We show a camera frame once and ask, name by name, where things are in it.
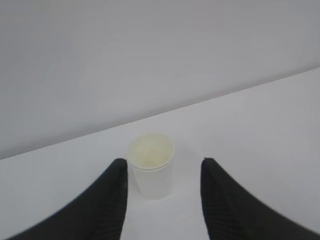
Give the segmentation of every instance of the white tabletop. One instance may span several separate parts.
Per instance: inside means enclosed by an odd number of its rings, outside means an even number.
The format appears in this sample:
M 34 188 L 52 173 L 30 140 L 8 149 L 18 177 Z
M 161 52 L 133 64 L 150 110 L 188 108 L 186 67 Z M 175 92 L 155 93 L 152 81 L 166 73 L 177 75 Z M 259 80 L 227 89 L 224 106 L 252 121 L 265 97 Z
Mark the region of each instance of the white tabletop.
M 261 201 L 320 233 L 320 68 L 0 160 L 0 239 L 87 188 L 146 132 L 176 148 L 173 194 L 143 199 L 129 172 L 123 240 L 207 240 L 200 164 L 213 157 Z

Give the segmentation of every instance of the ribbed black rubber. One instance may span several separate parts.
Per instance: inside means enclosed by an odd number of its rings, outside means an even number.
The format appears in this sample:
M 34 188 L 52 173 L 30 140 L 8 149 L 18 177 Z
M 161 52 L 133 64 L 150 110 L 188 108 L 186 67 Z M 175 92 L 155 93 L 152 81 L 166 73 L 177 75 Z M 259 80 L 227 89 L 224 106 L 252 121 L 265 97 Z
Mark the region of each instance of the ribbed black rubber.
M 9 240 L 119 240 L 127 198 L 127 161 L 116 159 L 76 199 Z
M 201 165 L 201 200 L 211 240 L 320 240 L 252 196 L 212 158 Z

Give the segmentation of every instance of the gray wall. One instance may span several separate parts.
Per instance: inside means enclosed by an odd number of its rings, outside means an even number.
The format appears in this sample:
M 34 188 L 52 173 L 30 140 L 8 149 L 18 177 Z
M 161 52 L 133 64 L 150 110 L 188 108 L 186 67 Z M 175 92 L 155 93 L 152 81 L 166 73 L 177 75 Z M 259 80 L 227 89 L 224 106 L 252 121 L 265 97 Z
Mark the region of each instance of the gray wall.
M 319 56 L 319 0 L 1 0 L 0 158 L 316 68 Z

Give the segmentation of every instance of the yellowish liquid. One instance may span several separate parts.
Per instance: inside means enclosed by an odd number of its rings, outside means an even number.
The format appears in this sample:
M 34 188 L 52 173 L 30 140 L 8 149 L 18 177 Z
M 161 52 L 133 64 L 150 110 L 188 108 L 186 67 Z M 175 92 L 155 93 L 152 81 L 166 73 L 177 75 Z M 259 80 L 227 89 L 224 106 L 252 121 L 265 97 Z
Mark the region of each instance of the yellowish liquid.
M 129 146 L 130 162 L 138 168 L 156 168 L 170 160 L 174 145 L 159 133 L 148 133 L 136 138 Z

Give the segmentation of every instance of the white cup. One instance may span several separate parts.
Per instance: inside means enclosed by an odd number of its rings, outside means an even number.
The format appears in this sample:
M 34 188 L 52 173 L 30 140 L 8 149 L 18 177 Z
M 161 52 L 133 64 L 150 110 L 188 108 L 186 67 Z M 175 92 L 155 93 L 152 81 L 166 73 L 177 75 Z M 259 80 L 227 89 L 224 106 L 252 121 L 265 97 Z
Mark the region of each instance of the white cup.
M 160 133 L 139 136 L 129 145 L 128 160 L 145 198 L 161 199 L 171 193 L 174 152 L 173 142 Z

